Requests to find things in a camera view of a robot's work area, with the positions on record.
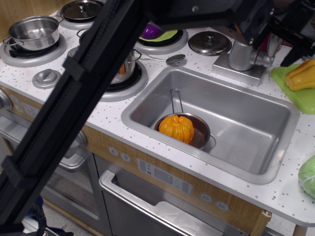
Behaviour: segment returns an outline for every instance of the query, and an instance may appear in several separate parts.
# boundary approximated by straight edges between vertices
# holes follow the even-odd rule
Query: oven window
[[[56,168],[47,183],[47,187],[98,215],[90,180],[84,172],[70,173],[61,168]]]

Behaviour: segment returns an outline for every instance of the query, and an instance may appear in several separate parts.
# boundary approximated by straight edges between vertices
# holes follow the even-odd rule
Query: yellow squash
[[[292,90],[315,88],[315,59],[304,61],[285,75],[285,84]]]
[[[166,117],[159,125],[159,132],[188,144],[194,136],[194,128],[190,119],[177,115]]]

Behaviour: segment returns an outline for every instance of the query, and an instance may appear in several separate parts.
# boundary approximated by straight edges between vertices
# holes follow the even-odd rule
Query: stove knob
[[[5,108],[9,110],[12,106],[10,98],[0,89],[0,109]]]
[[[81,145],[84,145],[87,143],[87,137],[85,136],[85,134],[80,130],[80,132],[78,133],[77,137],[75,137],[75,139],[73,140],[70,148],[77,148]]]
[[[46,69],[34,75],[32,82],[38,89],[50,89],[56,85],[60,77],[61,74],[58,71]]]

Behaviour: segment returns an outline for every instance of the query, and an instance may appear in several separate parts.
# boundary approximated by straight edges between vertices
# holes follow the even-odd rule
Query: green cabbage
[[[315,198],[315,156],[312,156],[301,166],[299,180],[305,192]]]

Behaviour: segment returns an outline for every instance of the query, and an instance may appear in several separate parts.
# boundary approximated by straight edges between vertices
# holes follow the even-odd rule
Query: saucepan
[[[10,37],[14,43],[5,43],[9,37],[4,39],[3,43],[7,46],[18,45],[18,47],[29,51],[46,49],[59,40],[58,27],[61,21],[50,16],[25,18],[14,23],[9,29]]]
[[[88,31],[89,31],[89,28],[84,28],[84,29],[81,29],[77,32],[77,36],[80,38],[79,44],[82,44],[82,41],[86,37]],[[137,52],[139,54],[139,56],[137,58],[135,57],[135,52]],[[135,65],[136,61],[139,60],[141,58],[141,56],[142,56],[142,54],[139,51],[132,49],[129,52],[129,54],[127,55],[124,63],[121,65],[118,73],[115,75],[111,84],[118,84],[118,83],[121,83],[121,82],[127,80],[132,75],[132,73],[134,72],[134,69],[136,66]]]
[[[181,106],[181,110],[182,112],[179,113],[175,113],[175,109],[174,109],[174,95],[173,93],[177,93],[178,98],[179,98],[179,102],[180,102],[180,106]],[[195,130],[194,132],[194,136],[192,138],[192,140],[188,143],[189,145],[195,147],[195,148],[199,148],[199,149],[204,149],[207,142],[210,139],[210,128],[208,126],[208,124],[200,117],[195,116],[193,114],[190,113],[184,113],[183,111],[183,105],[182,105],[182,100],[180,97],[180,92],[178,89],[172,89],[171,90],[171,99],[172,99],[172,108],[173,108],[173,113],[164,116],[163,118],[161,118],[155,125],[154,129],[155,130],[159,130],[159,125],[160,123],[166,118],[166,117],[170,117],[170,116],[174,116],[174,115],[178,115],[178,117],[186,117],[188,119],[191,120],[192,124],[193,124],[193,128]]]

